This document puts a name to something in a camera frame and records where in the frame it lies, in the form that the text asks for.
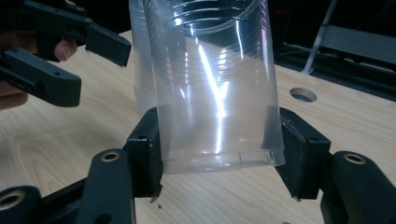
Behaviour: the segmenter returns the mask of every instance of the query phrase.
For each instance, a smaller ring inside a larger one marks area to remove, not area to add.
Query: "stacked plastic cups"
[[[164,173],[283,164],[266,1],[141,3]]]
[[[134,47],[134,96],[141,117],[157,106],[154,77],[152,75],[149,33],[145,13],[138,0],[129,0],[131,30]]]

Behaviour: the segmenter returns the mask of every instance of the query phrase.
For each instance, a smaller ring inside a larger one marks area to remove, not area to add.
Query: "human hand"
[[[62,40],[54,49],[55,56],[60,61],[66,61],[77,51],[74,40]],[[6,49],[24,48],[32,53],[37,52],[34,31],[13,31],[0,34],[0,51]],[[0,81],[0,110],[23,105],[27,102],[28,94]]]

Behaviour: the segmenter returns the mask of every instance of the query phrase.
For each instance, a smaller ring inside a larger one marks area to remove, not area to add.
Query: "black plastic bracket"
[[[130,172],[124,150],[109,149],[93,157],[76,223],[135,224]]]
[[[0,192],[0,223],[35,223],[39,218],[41,195],[38,189],[21,186]]]
[[[38,56],[58,61],[53,54],[55,45],[64,39],[74,39],[86,50],[126,66],[131,43],[122,36],[85,17],[82,7],[60,4],[60,0],[1,1],[0,32],[35,30],[38,34]]]
[[[53,105],[79,104],[81,79],[24,49],[3,52],[0,80]]]
[[[160,197],[163,186],[163,161],[161,160],[160,130],[157,108],[151,108],[129,135],[123,149],[133,166],[131,176],[135,197]]]
[[[396,223],[396,188],[372,160],[338,151],[327,169],[323,178],[334,187],[323,188],[320,209],[327,224]]]
[[[292,198],[316,199],[331,142],[292,111],[280,108],[286,164],[277,166]]]

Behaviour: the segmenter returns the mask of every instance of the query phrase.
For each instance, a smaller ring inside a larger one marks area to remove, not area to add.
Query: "screw hole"
[[[293,88],[290,90],[290,95],[294,99],[305,103],[312,103],[318,99],[314,92],[305,88]]]
[[[96,218],[95,224],[107,224],[110,223],[112,216],[110,214],[102,214]]]
[[[358,165],[363,165],[364,163],[366,163],[366,160],[363,157],[356,155],[356,154],[349,153],[349,154],[344,155],[344,158],[347,161],[358,164]]]
[[[8,210],[17,205],[26,197],[26,193],[22,190],[11,191],[9,194],[0,198],[0,211]]]
[[[108,152],[101,157],[101,160],[104,162],[115,161],[120,157],[118,152]]]

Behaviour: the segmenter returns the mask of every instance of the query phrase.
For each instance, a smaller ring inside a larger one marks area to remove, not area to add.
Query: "light wood surface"
[[[132,63],[120,68],[80,49],[60,66],[81,77],[80,106],[60,108],[30,97],[26,105],[0,111],[0,190],[33,185],[45,196],[72,184],[87,175],[96,153],[122,147],[139,121]],[[395,103],[282,67],[276,77],[280,105],[327,136],[332,152],[363,154],[396,184]],[[295,100],[290,90],[297,87],[318,99]],[[157,202],[136,200],[138,223],[323,222],[319,200],[295,202],[269,166],[164,175],[162,184]]]

